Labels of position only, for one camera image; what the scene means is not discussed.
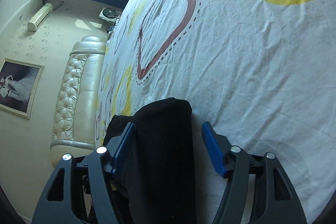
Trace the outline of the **black pants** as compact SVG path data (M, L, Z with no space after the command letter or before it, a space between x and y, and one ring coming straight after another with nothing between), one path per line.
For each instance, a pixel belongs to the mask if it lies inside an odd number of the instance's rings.
M135 124L135 140L113 200L123 223L196 223L192 108L176 98L151 102L133 116L114 115L104 144Z

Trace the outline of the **cream tufted leather headboard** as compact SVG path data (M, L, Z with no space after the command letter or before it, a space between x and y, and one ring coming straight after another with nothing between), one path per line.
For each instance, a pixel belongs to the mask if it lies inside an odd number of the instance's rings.
M85 36L73 46L64 71L52 126L50 158L89 155L96 148L96 105L106 39Z

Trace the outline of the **patterned white yellow bedsheet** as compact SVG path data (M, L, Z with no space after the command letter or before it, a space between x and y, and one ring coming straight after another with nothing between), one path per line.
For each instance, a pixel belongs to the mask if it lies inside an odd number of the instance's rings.
M314 222L335 191L335 0L129 0L106 45L96 144L113 116L169 97L193 110L200 223L226 186L205 121L249 153L273 152Z

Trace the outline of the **small white desk fan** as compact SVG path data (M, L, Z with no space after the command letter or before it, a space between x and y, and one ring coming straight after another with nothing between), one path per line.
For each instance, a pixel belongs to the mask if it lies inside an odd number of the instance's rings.
M111 8L103 8L99 14L99 18L107 21L108 23L115 23L121 16L121 12Z

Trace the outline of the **white air conditioner unit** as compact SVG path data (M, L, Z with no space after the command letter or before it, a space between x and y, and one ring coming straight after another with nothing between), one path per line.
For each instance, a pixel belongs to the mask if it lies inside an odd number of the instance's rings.
M46 3L42 6L42 8L27 23L27 30L30 32L36 32L42 22L52 13L52 11L53 6L51 3Z

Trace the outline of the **framed wall picture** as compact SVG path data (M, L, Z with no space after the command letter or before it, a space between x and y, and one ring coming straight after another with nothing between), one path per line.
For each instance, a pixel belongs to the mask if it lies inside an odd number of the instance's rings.
M43 65L5 58L1 64L1 110L30 119Z

